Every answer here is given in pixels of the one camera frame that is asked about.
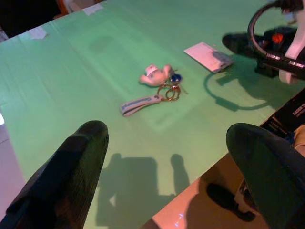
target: orange button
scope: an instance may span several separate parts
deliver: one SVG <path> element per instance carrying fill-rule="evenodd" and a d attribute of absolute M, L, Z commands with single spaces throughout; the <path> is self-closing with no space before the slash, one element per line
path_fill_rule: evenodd
<path fill-rule="evenodd" d="M 272 36 L 272 41 L 275 43 L 281 43 L 284 36 L 281 33 L 276 33 Z"/>

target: blue charm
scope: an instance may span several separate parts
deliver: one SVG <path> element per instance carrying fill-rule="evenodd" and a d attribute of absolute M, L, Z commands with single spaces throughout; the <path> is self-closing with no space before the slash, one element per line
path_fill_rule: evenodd
<path fill-rule="evenodd" d="M 182 80 L 182 76 L 179 74 L 174 74 L 171 76 L 171 82 L 179 83 Z"/>

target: white card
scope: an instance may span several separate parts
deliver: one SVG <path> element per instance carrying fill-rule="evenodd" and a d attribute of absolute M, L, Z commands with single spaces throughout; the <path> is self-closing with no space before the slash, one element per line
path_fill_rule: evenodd
<path fill-rule="evenodd" d="M 47 35 L 47 32 L 41 26 L 29 30 L 28 33 L 31 39 L 43 39 Z"/>
<path fill-rule="evenodd" d="M 85 14 L 87 16 L 90 16 L 91 14 L 93 14 L 96 11 L 99 11 L 101 9 L 103 9 L 103 6 L 101 6 L 101 4 L 99 4 L 99 3 L 97 3 L 97 4 L 93 5 L 93 6 L 89 6 L 89 7 L 85 8 L 85 9 L 83 9 L 83 11 L 85 12 Z"/>
<path fill-rule="evenodd" d="M 233 63 L 230 57 L 204 42 L 196 44 L 184 50 L 184 52 L 213 73 L 217 73 Z"/>

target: keychain strap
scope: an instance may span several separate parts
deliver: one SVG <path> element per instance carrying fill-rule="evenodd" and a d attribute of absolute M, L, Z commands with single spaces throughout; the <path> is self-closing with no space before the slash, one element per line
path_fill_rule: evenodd
<path fill-rule="evenodd" d="M 132 100 L 121 105 L 121 112 L 123 116 L 130 116 L 145 106 L 152 104 L 158 104 L 161 102 L 162 97 L 160 95 L 152 95 L 149 97 L 143 97 L 140 99 Z"/>

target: green tabletop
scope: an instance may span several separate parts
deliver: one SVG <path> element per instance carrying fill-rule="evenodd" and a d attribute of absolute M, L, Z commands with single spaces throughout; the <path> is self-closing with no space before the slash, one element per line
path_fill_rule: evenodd
<path fill-rule="evenodd" d="M 85 228 L 136 229 L 226 153 L 237 122 L 259 125 L 303 86 L 254 73 L 255 61 L 210 74 L 183 53 L 199 42 L 221 45 L 245 31 L 266 1 L 110 0 L 0 44 L 0 105 L 26 179 L 81 124 L 102 120 L 110 144 Z M 268 13 L 257 30 L 285 23 Z M 123 117 L 120 104 L 153 95 L 138 83 L 145 67 L 171 64 L 184 77 L 175 102 Z"/>

